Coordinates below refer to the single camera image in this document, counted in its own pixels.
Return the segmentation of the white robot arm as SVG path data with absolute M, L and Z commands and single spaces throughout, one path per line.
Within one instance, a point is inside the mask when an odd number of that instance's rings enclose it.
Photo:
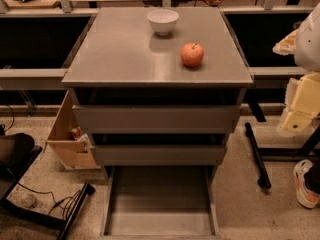
M 320 114 L 320 4 L 273 52 L 293 55 L 295 64 L 304 70 L 300 79 L 291 78 L 287 84 L 285 108 L 277 126 L 280 135 L 293 137 Z

